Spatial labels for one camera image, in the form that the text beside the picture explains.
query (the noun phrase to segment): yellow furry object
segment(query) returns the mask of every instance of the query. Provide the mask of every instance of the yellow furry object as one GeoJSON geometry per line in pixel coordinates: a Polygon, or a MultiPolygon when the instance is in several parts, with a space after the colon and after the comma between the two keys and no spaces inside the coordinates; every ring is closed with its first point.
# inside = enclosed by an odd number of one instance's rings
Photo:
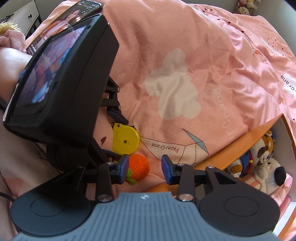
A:
{"type": "Polygon", "coordinates": [[[8,30],[15,30],[21,32],[21,29],[14,25],[12,22],[0,23],[0,35],[6,33],[8,30]]]}

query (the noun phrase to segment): blue gripper pad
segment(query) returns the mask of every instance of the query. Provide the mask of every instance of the blue gripper pad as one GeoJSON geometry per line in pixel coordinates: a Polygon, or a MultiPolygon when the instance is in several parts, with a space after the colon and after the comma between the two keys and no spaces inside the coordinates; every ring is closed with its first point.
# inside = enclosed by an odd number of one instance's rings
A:
{"type": "Polygon", "coordinates": [[[79,228],[55,237],[24,234],[13,241],[279,241],[272,232],[234,237],[209,226],[193,203],[175,200],[170,192],[121,193],[115,201],[97,204],[79,228]]]}

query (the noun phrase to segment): black plush nose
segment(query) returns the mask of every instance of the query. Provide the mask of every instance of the black plush nose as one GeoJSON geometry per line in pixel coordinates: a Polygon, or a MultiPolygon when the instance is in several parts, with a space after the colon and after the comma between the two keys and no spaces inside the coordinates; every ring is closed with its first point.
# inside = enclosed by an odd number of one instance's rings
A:
{"type": "Polygon", "coordinates": [[[274,171],[274,180],[278,186],[281,186],[285,183],[286,176],[286,170],[284,167],[278,167],[274,171]]]}

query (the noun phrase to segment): device screen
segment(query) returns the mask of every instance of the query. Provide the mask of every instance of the device screen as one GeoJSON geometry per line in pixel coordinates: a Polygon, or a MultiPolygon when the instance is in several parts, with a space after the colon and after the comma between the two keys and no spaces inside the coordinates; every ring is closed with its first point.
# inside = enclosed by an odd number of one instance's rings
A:
{"type": "Polygon", "coordinates": [[[37,60],[16,103],[16,106],[42,102],[53,86],[53,80],[67,54],[86,26],[53,39],[37,60]]]}

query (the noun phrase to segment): metal screw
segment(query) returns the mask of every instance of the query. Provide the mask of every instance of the metal screw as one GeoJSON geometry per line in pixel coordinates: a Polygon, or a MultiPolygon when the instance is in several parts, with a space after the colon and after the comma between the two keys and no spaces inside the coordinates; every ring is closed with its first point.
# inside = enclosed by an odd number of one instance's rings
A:
{"type": "Polygon", "coordinates": [[[112,200],[112,197],[108,194],[102,194],[98,196],[99,202],[110,202],[112,200]]]}
{"type": "Polygon", "coordinates": [[[191,194],[185,193],[185,194],[181,194],[179,196],[179,199],[183,202],[190,202],[193,200],[193,196],[191,194]]]}

